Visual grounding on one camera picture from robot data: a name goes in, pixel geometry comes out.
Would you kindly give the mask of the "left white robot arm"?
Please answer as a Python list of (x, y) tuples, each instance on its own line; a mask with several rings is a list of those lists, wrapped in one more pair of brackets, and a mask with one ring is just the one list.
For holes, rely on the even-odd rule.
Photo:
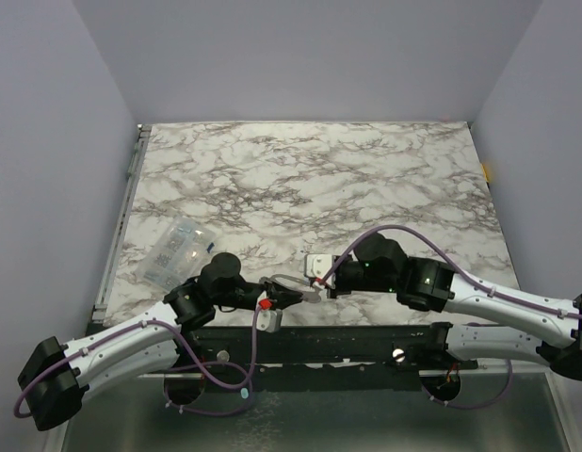
[[(194, 368), (224, 390), (249, 390), (257, 364), (257, 332), (280, 324), (278, 318), (262, 320), (259, 315), (278, 315), (301, 303), (304, 295), (268, 277), (247, 282), (240, 270), (235, 255), (219, 253), (198, 275), (128, 321), (65, 344), (55, 337), (41, 341), (17, 378), (21, 393), (14, 416), (32, 418), (37, 430), (46, 431), (73, 418), (85, 397), (108, 384), (172, 369)], [(211, 322), (219, 307), (253, 313), (250, 363), (239, 368), (243, 379), (238, 383), (218, 379), (190, 342), (192, 333)]]

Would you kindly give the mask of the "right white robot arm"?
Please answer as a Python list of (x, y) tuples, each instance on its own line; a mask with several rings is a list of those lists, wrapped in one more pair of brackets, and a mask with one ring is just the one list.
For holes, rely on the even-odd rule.
[(393, 239), (362, 236), (340, 255), (312, 265), (314, 281), (328, 295), (391, 292), (415, 311), (470, 315), (481, 327), (448, 329), (422, 345), (424, 361), (443, 368), (479, 357), (540, 363), (556, 374), (582, 381), (582, 294), (555, 299), (494, 285), (440, 259), (407, 255)]

